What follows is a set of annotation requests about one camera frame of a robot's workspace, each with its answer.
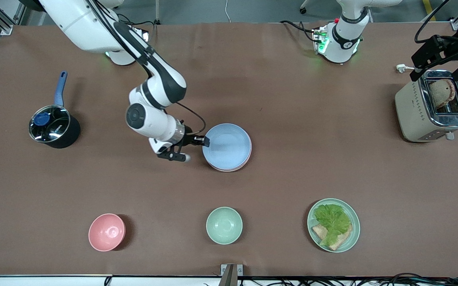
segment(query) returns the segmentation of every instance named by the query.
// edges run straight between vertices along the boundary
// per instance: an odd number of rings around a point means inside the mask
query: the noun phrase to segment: lettuce
[[[320,225],[328,230],[326,237],[320,243],[322,246],[335,244],[337,236],[347,232],[351,225],[349,217],[338,205],[321,205],[314,210],[314,215]]]

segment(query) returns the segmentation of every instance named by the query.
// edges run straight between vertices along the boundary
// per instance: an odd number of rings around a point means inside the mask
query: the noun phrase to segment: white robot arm
[[[129,94],[126,122],[134,131],[149,137],[158,157],[171,161],[189,161],[190,156],[175,151],[184,145],[209,145],[209,139],[167,114],[164,109],[182,100],[186,92],[183,76],[161,58],[142,37],[142,32],[120,23],[114,11],[97,0],[40,0],[42,6],[80,49],[109,52],[116,64],[138,62],[148,79]],[[122,0],[104,0],[110,7]]]
[[[402,0],[337,0],[342,16],[314,32],[314,47],[318,54],[333,63],[344,63],[356,52],[363,29],[369,23],[367,7],[389,7]]]

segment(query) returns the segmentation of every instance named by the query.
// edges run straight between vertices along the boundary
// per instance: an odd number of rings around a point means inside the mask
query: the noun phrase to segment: brown table
[[[15,27],[0,39],[0,274],[211,275],[237,262],[249,275],[458,276],[458,131],[455,141],[407,143],[393,104],[409,81],[394,66],[411,64],[418,26],[369,24],[343,66],[281,24],[158,26],[152,44],[188,83],[182,102],[208,128],[231,122],[250,134],[252,158],[234,173],[211,169],[199,147],[185,148],[190,163],[158,159],[126,126],[141,67],[82,51],[57,27]],[[451,31],[433,23],[422,34],[434,33]],[[51,103],[64,69],[82,135],[55,150],[33,142],[27,123]],[[307,234],[307,212],[326,197],[360,217],[360,239],[345,253],[324,252]],[[232,245],[206,234],[219,206],[243,217]],[[97,252],[87,230],[109,212],[124,215],[128,239]]]

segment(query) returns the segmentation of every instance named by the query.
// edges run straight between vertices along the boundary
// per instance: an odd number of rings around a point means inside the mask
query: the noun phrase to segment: blue handle
[[[62,71],[60,79],[58,79],[58,86],[56,87],[56,93],[54,94],[54,104],[63,106],[63,89],[65,89],[65,83],[67,82],[67,71]]]

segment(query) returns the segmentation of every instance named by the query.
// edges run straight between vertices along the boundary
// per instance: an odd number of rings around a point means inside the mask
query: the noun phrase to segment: bread
[[[455,98],[455,85],[451,80],[445,78],[435,81],[429,85],[431,88],[431,98],[436,108],[440,108]]]
[[[322,226],[320,224],[312,227],[312,230],[319,236],[320,239],[325,239],[326,235],[328,234],[328,230],[324,226]],[[331,250],[336,251],[337,248],[339,246],[341,246],[342,243],[344,243],[346,241],[346,239],[349,237],[349,234],[351,234],[351,231],[353,231],[353,225],[352,224],[349,225],[349,228],[347,229],[347,231],[345,233],[337,236],[337,242],[336,243],[334,243],[332,245],[329,245],[328,247]]]

